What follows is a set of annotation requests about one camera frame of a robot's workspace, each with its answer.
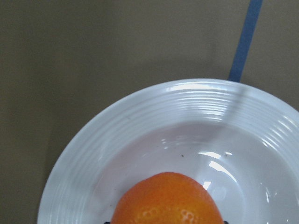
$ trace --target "white plate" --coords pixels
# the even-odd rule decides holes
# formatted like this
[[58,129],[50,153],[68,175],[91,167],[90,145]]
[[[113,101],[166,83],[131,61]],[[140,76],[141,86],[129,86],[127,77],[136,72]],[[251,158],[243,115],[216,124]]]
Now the white plate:
[[299,113],[243,84],[192,79],[138,91],[93,118],[47,181],[39,224],[103,224],[122,194],[188,175],[230,224],[299,223]]

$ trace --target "blue stripe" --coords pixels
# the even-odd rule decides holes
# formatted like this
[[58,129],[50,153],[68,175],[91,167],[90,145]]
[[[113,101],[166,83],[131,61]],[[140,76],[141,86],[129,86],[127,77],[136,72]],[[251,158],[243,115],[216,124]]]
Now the blue stripe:
[[251,0],[228,79],[240,82],[263,0]]

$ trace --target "tangerine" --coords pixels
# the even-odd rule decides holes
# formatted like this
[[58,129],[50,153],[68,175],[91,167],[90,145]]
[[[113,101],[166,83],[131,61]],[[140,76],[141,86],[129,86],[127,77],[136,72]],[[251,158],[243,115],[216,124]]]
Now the tangerine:
[[111,224],[223,224],[223,220],[199,183],[183,174],[165,172],[127,191]]

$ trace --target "orange fruit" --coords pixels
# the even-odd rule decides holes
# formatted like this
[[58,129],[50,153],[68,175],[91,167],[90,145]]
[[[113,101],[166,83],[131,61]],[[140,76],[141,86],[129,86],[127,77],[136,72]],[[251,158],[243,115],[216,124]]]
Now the orange fruit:
[[179,173],[160,173],[127,191],[111,224],[223,224],[208,192]]

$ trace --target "round plate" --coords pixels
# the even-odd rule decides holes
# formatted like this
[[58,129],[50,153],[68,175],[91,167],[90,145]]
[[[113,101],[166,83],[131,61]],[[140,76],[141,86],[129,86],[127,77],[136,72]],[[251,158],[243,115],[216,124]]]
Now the round plate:
[[59,157],[39,224],[103,224],[135,183],[173,171],[199,183],[230,224],[299,223],[299,113],[250,86],[179,80],[93,118]]

